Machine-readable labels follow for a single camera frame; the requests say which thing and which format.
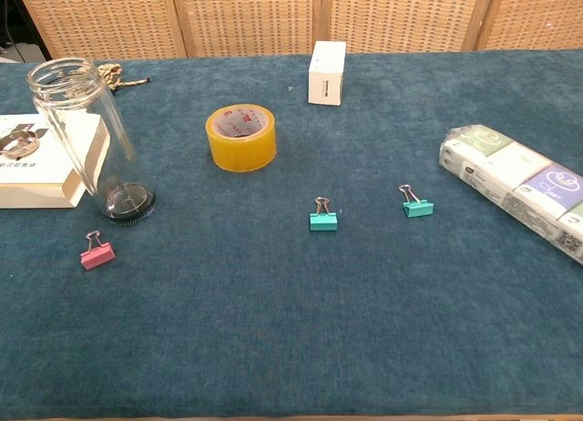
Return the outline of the small upright white box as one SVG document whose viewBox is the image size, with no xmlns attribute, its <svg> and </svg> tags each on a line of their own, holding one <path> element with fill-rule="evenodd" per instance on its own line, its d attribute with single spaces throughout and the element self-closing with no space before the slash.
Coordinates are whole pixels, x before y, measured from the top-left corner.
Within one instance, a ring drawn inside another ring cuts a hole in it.
<svg viewBox="0 0 583 421">
<path fill-rule="evenodd" d="M 317 41 L 309 67 L 308 102 L 315 105 L 340 106 L 346 43 Z"/>
</svg>

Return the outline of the blue-green fabric tablecloth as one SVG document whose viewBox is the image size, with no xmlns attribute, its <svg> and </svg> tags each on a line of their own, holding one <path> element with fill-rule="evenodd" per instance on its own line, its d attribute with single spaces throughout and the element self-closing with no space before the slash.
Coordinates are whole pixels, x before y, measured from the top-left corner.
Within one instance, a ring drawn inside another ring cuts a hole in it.
<svg viewBox="0 0 583 421">
<path fill-rule="evenodd" d="M 0 418 L 583 415 L 583 265 L 438 163 L 478 123 L 583 175 L 583 50 L 353 54 L 337 108 L 309 64 L 124 63 L 156 208 L 0 210 Z M 261 169 L 211 156 L 234 104 L 275 118 Z M 337 231 L 310 231 L 318 196 Z M 91 231 L 116 258 L 88 271 Z"/>
</svg>

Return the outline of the teal binder clip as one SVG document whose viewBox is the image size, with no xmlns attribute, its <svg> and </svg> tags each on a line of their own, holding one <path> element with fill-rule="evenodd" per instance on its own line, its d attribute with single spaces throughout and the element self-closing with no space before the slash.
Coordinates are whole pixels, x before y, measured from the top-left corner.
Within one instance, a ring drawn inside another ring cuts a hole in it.
<svg viewBox="0 0 583 421">
<path fill-rule="evenodd" d="M 398 190 L 403 193 L 405 202 L 402 207 L 407 218 L 417 218 L 434 213 L 434 204 L 428 200 L 419 199 L 410 184 L 401 184 Z"/>
<path fill-rule="evenodd" d="M 309 215 L 310 231 L 337 231 L 338 220 L 335 212 L 329 210 L 330 200 L 323 196 L 314 199 L 316 211 Z"/>
</svg>

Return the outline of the woven wicker screen panel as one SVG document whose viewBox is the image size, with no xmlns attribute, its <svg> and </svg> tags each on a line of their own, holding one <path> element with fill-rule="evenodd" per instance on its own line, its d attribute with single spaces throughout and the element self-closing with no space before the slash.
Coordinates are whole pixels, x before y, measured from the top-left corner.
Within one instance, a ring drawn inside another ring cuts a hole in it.
<svg viewBox="0 0 583 421">
<path fill-rule="evenodd" d="M 310 54 L 322 0 L 174 0 L 189 57 Z"/>
<path fill-rule="evenodd" d="M 491 0 L 320 0 L 317 36 L 350 53 L 463 52 Z"/>
<path fill-rule="evenodd" d="M 23 0 L 53 58 L 187 55 L 174 0 Z"/>
<path fill-rule="evenodd" d="M 477 50 L 583 48 L 583 0 L 490 0 Z"/>
</svg>

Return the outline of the flat white product box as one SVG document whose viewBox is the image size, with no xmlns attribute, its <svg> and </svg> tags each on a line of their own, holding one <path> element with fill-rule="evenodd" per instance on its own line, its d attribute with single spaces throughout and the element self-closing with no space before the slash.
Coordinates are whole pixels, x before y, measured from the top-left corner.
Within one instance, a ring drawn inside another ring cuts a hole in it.
<svg viewBox="0 0 583 421">
<path fill-rule="evenodd" d="M 66 117 L 71 143 L 97 183 L 110 136 L 102 117 L 75 111 Z M 57 136 L 39 114 L 0 115 L 0 139 L 17 128 L 34 131 L 40 146 L 19 160 L 0 156 L 0 209 L 75 208 L 85 185 Z"/>
</svg>

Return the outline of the plastic-wrapped tissue multipack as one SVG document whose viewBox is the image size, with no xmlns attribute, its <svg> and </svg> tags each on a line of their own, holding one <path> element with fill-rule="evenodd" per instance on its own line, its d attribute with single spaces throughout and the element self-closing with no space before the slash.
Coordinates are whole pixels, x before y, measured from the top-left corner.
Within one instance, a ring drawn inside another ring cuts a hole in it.
<svg viewBox="0 0 583 421">
<path fill-rule="evenodd" d="M 583 265 L 583 176 L 483 125 L 451 129 L 439 164 Z"/>
</svg>

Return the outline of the yellow packing tape roll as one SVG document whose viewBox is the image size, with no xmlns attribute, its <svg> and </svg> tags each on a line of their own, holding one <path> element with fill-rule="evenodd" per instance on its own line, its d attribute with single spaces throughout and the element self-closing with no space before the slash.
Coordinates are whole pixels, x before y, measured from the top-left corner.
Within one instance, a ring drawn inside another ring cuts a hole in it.
<svg viewBox="0 0 583 421">
<path fill-rule="evenodd" d="M 234 104 L 214 111 L 205 125 L 215 164 L 231 172 L 249 172 L 276 156 L 275 118 L 264 107 Z"/>
</svg>

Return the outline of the clear glass jar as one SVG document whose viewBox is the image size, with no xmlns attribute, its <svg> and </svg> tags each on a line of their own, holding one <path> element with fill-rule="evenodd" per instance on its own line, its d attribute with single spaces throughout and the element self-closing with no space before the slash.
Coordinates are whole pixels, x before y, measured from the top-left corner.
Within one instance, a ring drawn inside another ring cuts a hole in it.
<svg viewBox="0 0 583 421">
<path fill-rule="evenodd" d="M 54 59 L 32 68 L 26 81 L 36 110 L 64 147 L 99 211 L 121 224 L 151 214 L 155 191 L 97 66 L 79 57 Z"/>
</svg>

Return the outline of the pink binder clip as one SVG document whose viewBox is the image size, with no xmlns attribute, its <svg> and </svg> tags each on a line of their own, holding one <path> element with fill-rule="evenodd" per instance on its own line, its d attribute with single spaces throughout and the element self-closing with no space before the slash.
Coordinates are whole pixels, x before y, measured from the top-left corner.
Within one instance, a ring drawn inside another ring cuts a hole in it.
<svg viewBox="0 0 583 421">
<path fill-rule="evenodd" d="M 87 250 L 80 254 L 80 262 L 88 271 L 107 262 L 111 262 L 116 258 L 111 243 L 101 241 L 99 239 L 100 235 L 100 231 L 91 231 L 86 234 L 88 246 Z"/>
</svg>

